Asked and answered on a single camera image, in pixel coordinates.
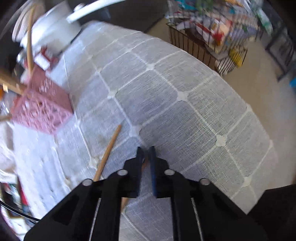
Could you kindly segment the pink perforated utensil holder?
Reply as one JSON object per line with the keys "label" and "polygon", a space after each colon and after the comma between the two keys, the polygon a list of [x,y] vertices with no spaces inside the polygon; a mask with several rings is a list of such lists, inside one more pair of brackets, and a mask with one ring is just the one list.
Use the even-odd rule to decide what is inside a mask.
{"label": "pink perforated utensil holder", "polygon": [[73,116],[73,109],[69,94],[35,65],[11,114],[14,123],[53,135]]}

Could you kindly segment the grey checked tablecloth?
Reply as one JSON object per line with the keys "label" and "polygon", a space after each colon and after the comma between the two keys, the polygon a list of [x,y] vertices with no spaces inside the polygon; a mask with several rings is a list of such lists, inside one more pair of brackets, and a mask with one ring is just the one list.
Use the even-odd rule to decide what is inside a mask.
{"label": "grey checked tablecloth", "polygon": [[192,55],[140,31],[91,22],[46,75],[73,116],[50,135],[14,123],[16,167],[32,214],[42,219],[83,180],[107,178],[138,147],[185,178],[209,179],[244,213],[267,188],[273,142],[251,106]]}

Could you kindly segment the wooden utensil in holder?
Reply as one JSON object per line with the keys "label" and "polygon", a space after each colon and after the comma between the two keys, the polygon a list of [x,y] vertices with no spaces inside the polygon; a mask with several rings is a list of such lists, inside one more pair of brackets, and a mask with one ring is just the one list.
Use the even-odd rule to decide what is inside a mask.
{"label": "wooden utensil in holder", "polygon": [[7,88],[19,95],[22,95],[25,90],[26,90],[26,86],[21,84],[21,83],[17,83],[14,79],[4,79],[1,78],[0,79],[1,85],[5,85],[7,86]]}
{"label": "wooden utensil in holder", "polygon": [[26,85],[21,84],[15,77],[4,69],[0,70],[1,85],[6,86],[9,90],[22,94],[26,90]]}

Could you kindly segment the red labelled jar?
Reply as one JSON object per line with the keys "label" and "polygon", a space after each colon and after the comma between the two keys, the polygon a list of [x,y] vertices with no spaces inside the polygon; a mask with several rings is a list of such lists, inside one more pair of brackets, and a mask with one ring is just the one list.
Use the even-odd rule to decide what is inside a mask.
{"label": "red labelled jar", "polygon": [[34,56],[34,62],[44,71],[52,70],[58,61],[58,57],[53,55],[47,46],[42,46],[39,52]]}

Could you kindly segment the white electric pot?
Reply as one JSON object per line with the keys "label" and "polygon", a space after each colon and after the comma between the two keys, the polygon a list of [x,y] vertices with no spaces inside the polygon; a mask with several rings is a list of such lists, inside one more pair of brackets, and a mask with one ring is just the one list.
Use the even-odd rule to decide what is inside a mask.
{"label": "white electric pot", "polygon": [[[52,53],[58,54],[65,49],[80,33],[82,27],[78,20],[96,10],[119,3],[119,1],[95,1],[87,5],[71,9],[67,1],[63,1],[49,11],[45,11],[42,1],[33,1],[36,9],[32,26],[32,47],[47,46]],[[27,47],[27,33],[19,42]]]}

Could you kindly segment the dark refrigerator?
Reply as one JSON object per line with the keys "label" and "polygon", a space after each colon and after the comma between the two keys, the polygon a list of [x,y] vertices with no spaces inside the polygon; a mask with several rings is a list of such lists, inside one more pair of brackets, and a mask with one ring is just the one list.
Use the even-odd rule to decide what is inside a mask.
{"label": "dark refrigerator", "polygon": [[84,16],[79,21],[107,22],[124,28],[147,32],[155,23],[162,19],[168,11],[167,1],[134,0],[116,3]]}

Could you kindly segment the green hanging plant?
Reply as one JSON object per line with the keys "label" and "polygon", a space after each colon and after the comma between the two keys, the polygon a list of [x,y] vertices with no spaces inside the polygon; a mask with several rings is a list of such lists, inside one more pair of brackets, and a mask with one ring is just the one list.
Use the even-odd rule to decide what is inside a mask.
{"label": "green hanging plant", "polygon": [[214,0],[195,0],[195,7],[197,11],[211,11],[214,2]]}

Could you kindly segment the black table frame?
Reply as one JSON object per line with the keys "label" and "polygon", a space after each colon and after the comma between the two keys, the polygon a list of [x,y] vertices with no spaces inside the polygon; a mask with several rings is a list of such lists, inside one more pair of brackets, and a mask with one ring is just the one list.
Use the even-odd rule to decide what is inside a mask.
{"label": "black table frame", "polygon": [[265,50],[281,70],[278,82],[295,71],[295,36],[285,25],[276,31]]}

